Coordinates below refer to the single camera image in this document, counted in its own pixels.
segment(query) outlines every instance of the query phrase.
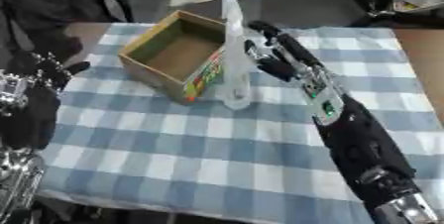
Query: blue checkered tablecloth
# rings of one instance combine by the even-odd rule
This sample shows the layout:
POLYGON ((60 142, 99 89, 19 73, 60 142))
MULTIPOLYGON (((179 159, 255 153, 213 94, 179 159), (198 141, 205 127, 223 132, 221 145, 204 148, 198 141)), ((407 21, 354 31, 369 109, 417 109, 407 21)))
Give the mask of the blue checkered tablecloth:
MULTIPOLYGON (((117 52, 149 27, 113 25, 67 87, 42 196, 257 223, 371 223, 291 84, 253 71, 253 104, 232 111, 215 97, 220 84, 181 106, 129 79, 117 52)), ((380 119, 443 213, 444 134, 393 32, 288 31, 380 119)))

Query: black glove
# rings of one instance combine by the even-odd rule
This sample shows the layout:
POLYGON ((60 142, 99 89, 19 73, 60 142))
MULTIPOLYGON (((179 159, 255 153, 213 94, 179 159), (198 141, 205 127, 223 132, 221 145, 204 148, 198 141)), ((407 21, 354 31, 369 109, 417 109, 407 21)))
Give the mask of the black glove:
POLYGON ((68 68, 57 67, 51 60, 38 62, 30 54, 15 55, 10 61, 7 73, 20 76, 35 75, 42 70, 42 80, 33 87, 28 87, 28 104, 23 109, 16 109, 10 117, 0 116, 0 136, 3 145, 13 149, 44 149, 52 138, 56 127, 56 112, 60 105, 57 90, 62 91, 75 75, 89 68, 89 62, 83 61, 68 68), (45 80, 50 79, 53 87, 47 87, 45 80))

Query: open cardboard box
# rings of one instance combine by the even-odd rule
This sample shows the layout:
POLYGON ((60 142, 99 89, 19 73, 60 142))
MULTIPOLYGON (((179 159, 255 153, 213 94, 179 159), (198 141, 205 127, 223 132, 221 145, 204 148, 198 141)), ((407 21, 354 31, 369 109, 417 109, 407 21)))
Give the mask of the open cardboard box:
POLYGON ((177 11, 122 49, 119 58, 135 79, 188 103, 221 72, 224 24, 177 11))

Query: table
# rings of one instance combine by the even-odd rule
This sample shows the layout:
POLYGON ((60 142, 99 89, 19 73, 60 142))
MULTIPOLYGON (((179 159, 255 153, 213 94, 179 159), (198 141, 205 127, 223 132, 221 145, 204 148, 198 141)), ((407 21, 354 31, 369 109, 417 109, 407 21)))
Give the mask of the table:
MULTIPOLYGON (((84 59, 108 30, 108 23, 72 24, 67 33, 81 38, 83 52, 77 60, 84 59)), ((436 114, 444 124, 444 30, 393 30, 405 51, 410 64, 433 105, 436 114)))
MULTIPOLYGON (((148 27, 113 25, 88 57, 93 68, 67 87, 43 151, 43 196, 260 223, 371 223, 293 87, 252 72, 255 102, 233 112, 218 85, 184 107, 129 81, 115 53, 148 27)), ((442 127, 393 33, 288 31, 381 120, 444 209, 442 127)))

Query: gray floor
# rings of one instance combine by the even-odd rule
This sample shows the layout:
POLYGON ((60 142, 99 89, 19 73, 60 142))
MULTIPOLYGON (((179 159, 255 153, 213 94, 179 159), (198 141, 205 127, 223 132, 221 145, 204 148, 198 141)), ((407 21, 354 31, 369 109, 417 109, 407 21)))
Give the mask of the gray floor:
MULTIPOLYGON (((262 19, 280 27, 346 26, 361 12, 351 0, 239 0, 246 21, 262 19)), ((153 23, 176 9, 219 18, 221 1, 171 8, 168 0, 130 0, 138 22, 153 23)))

